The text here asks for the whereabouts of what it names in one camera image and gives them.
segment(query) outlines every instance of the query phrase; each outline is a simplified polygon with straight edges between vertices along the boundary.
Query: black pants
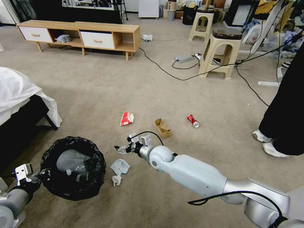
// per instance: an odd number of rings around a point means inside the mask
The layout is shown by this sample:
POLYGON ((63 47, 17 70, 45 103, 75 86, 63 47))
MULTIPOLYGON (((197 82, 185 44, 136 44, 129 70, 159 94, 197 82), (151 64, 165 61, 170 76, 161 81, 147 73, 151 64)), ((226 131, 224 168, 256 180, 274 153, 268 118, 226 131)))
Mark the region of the black pants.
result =
POLYGON ((264 114, 259 130, 275 139, 273 146, 286 155, 304 153, 303 143, 303 90, 304 43, 285 73, 279 90, 264 114))

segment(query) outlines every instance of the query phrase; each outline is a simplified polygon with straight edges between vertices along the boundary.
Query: beige plastic stool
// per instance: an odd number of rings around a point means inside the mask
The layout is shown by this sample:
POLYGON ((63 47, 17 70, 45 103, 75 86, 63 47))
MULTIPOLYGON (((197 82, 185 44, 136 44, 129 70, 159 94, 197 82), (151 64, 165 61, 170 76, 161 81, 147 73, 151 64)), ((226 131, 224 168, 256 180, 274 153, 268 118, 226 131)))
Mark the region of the beige plastic stool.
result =
POLYGON ((214 6, 209 6, 205 8, 205 5, 197 9, 195 19, 189 34, 189 40, 191 41, 194 36, 204 37, 204 42, 209 39, 212 27, 212 21, 214 16, 214 6))
POLYGON ((204 54, 200 58, 199 73, 205 73, 214 69, 214 72, 225 73, 225 79, 231 79, 231 73, 234 65, 222 66, 226 64, 233 64, 237 60, 238 51, 240 49, 242 33, 234 28, 214 28, 210 35, 207 47, 204 54), (223 55, 216 55, 216 50, 226 45, 223 55), (212 65, 213 58, 221 60, 220 65, 212 65))

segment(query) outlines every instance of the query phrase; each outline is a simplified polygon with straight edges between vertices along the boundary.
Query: black trash bag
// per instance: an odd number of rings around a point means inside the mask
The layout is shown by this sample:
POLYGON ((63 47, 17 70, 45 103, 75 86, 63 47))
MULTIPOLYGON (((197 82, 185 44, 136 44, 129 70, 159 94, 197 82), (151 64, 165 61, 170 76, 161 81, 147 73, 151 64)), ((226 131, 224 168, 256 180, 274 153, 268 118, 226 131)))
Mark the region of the black trash bag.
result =
POLYGON ((183 24, 193 25, 197 9, 198 9, 197 5, 193 8, 189 8, 187 6, 184 7, 183 24))
POLYGON ((40 171, 47 170, 48 176, 42 178, 42 182, 50 193, 67 200, 78 201, 98 195, 100 187, 105 182, 105 167, 104 156, 94 143, 85 138, 68 136, 56 140, 43 154, 40 171), (96 163, 96 173, 93 178, 85 183, 79 183, 76 182, 76 173, 72 172, 68 176, 66 172, 57 168, 59 156, 68 149, 74 149, 92 158, 96 163))

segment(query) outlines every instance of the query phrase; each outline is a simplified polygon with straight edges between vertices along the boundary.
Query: carpet floor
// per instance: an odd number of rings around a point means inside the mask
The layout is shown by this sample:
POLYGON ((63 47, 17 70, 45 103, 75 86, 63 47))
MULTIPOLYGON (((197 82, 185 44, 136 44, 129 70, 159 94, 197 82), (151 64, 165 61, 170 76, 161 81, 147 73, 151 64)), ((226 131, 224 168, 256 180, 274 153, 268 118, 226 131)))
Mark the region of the carpet floor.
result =
MULTIPOLYGON (((140 24, 142 34, 153 35, 152 42, 141 43, 149 58, 179 78, 198 74, 198 67, 171 67, 178 55, 204 51, 201 40, 188 41, 191 26, 183 25, 181 20, 138 20, 137 15, 128 16, 128 24, 140 24)), ((41 44, 40 53, 35 43, 23 40, 16 27, 1 27, 0 42, 5 48, 0 52, 0 66, 30 77, 57 101, 63 119, 57 131, 40 132, 6 172, 28 162, 38 170, 43 153, 55 140, 66 136, 93 141, 107 162, 105 183, 98 196, 73 202, 41 187, 26 207, 21 228, 255 227, 243 214, 243 205, 213 199, 201 207, 191 206, 187 201, 201 196, 174 182, 168 174, 156 172, 137 155, 117 154, 114 145, 126 145, 128 134, 156 132, 154 121, 158 118, 173 132, 163 140, 167 147, 215 166, 227 178, 251 177, 284 192, 304 185, 304 156, 272 157, 251 136, 267 107, 235 69, 228 81, 214 73, 205 79, 179 81, 145 58, 141 50, 129 61, 120 52, 86 49, 86 56, 82 56, 80 49, 61 51, 46 44, 41 44), (125 111, 134 113, 135 119, 133 124, 121 127, 119 122, 125 111), (191 126, 186 119, 189 114, 200 122, 199 128, 191 126), (122 176, 121 185, 114 188, 114 172, 109 167, 118 158, 126 160, 131 168, 122 176)), ((190 67, 195 63, 196 60, 176 66, 190 67)), ((276 78, 276 59, 261 57, 248 64, 253 69, 247 72, 269 80, 276 78)), ((243 75, 269 104, 277 88, 259 86, 259 79, 243 75)), ((154 136, 153 142, 159 144, 154 136)))

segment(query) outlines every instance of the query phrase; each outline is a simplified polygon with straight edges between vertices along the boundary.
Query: white bed sheet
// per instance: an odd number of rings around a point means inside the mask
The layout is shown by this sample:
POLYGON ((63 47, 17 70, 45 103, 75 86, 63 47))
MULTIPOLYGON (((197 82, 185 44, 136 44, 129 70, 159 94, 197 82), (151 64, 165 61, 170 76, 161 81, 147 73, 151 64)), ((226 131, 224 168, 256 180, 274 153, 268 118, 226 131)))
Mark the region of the white bed sheet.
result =
MULTIPOLYGON (((29 102, 29 98, 34 94, 42 98, 49 109, 48 116, 56 127, 60 127, 62 119, 57 111, 57 102, 45 95, 42 89, 26 75, 10 68, 0 67, 0 125, 29 102)), ((39 124, 49 125, 46 120, 40 121, 39 124)))

